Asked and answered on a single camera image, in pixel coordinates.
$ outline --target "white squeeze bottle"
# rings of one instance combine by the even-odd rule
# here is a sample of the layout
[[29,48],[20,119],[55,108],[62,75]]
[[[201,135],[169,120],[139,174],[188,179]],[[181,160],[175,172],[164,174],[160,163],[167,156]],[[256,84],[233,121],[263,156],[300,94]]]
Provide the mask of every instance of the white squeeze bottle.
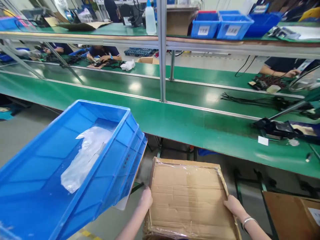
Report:
[[157,33],[156,28],[156,20],[154,18],[154,10],[151,7],[150,0],[147,0],[147,7],[146,7],[146,28],[148,35],[154,35]]

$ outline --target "hand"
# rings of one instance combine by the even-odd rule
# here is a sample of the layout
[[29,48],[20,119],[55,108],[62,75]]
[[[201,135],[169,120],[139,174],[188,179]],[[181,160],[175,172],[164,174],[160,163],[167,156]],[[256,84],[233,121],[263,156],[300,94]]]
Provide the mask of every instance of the hand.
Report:
[[246,218],[249,217],[249,215],[246,213],[246,210],[244,210],[239,200],[236,199],[234,196],[229,195],[228,200],[223,201],[223,204],[229,209],[229,211],[233,215],[239,218],[241,222],[243,222]]
[[111,59],[111,57],[109,56],[109,55],[104,55],[104,56],[102,56],[101,58],[100,58],[100,61],[102,62],[102,61],[108,61],[108,60],[110,60]]
[[151,195],[151,189],[146,186],[146,188],[143,190],[141,198],[138,203],[138,207],[143,207],[145,209],[149,209],[152,205],[153,198]]
[[291,71],[287,72],[287,73],[284,75],[284,77],[290,77],[290,78],[293,78],[293,77],[295,77],[295,76],[299,75],[300,73],[301,73],[301,71],[300,71],[300,70],[298,70],[298,69],[293,69],[293,70],[291,70]]
[[50,53],[51,53],[50,49],[48,49],[48,48],[45,48],[45,49],[44,49],[44,52],[47,53],[47,54],[50,54]]

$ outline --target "silver bangle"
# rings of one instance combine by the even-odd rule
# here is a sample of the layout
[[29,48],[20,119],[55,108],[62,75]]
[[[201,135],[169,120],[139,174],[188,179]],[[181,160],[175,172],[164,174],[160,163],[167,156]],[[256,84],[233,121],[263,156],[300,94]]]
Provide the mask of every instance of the silver bangle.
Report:
[[252,218],[252,217],[249,217],[249,218],[247,218],[246,220],[244,220],[243,223],[241,224],[241,227],[242,227],[242,229],[246,232],[246,234],[249,234],[249,233],[248,233],[248,231],[246,230],[245,225],[246,225],[246,223],[249,222],[250,220],[255,221],[255,222],[259,225],[259,223],[258,223],[254,218]]

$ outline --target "worker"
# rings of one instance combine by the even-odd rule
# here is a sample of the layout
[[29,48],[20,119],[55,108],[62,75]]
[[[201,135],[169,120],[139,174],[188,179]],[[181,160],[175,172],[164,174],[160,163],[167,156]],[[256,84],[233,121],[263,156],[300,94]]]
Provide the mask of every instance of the worker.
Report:
[[110,21],[119,23],[121,18],[120,11],[114,0],[104,0],[104,6],[108,12]]
[[[153,198],[151,195],[151,190],[149,187],[146,187],[142,192],[138,206],[131,219],[115,240],[134,240],[145,215],[152,205],[152,202]],[[249,214],[247,214],[241,203],[234,196],[229,195],[228,200],[224,201],[224,205],[241,221],[252,240],[271,240],[271,238],[268,237],[259,224],[253,218],[251,218]]]
[[[60,55],[69,55],[70,53],[73,53],[71,47],[66,43],[50,43],[50,45]],[[50,49],[48,49],[48,48],[45,48],[44,52],[47,54],[51,53]]]
[[87,54],[87,59],[93,61],[93,58],[100,56],[100,61],[108,61],[110,59],[121,61],[122,57],[116,47],[109,46],[92,46]]
[[270,57],[260,70],[261,74],[293,78],[320,65],[319,60]]

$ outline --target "assembly line workbench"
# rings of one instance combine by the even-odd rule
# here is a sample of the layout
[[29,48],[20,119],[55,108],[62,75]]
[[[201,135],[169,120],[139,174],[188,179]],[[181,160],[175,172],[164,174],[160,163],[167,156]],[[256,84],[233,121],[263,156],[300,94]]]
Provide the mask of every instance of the assembly line workbench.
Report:
[[[146,133],[320,178],[320,161],[316,154],[310,162],[305,161],[307,154],[313,151],[310,144],[300,141],[298,146],[293,147],[287,140],[269,141],[269,146],[258,143],[259,132],[250,124],[262,117],[272,116],[277,113],[276,110],[220,100],[223,92],[249,99],[269,97],[265,92],[257,92],[247,85],[253,74],[244,74],[235,79],[233,72],[226,71],[175,67],[173,72],[174,58],[172,66],[165,67],[163,64],[163,47],[158,47],[160,38],[145,36],[142,28],[128,29],[123,25],[110,24],[85,34],[70,34],[65,29],[55,27],[32,33],[0,32],[0,37],[24,41],[161,48],[160,66],[136,63],[131,72],[87,69],[88,63],[85,61],[66,68],[33,61],[2,66],[0,93],[61,110],[77,99],[129,107]],[[167,37],[165,42],[166,48],[171,50],[320,59],[320,45],[315,43],[270,39],[226,42],[177,37]],[[176,80],[170,81],[173,73]],[[295,100],[304,98],[305,94],[279,93],[286,99]],[[295,113],[279,120],[288,118],[315,123]],[[313,147],[316,151],[320,150],[319,146]]]

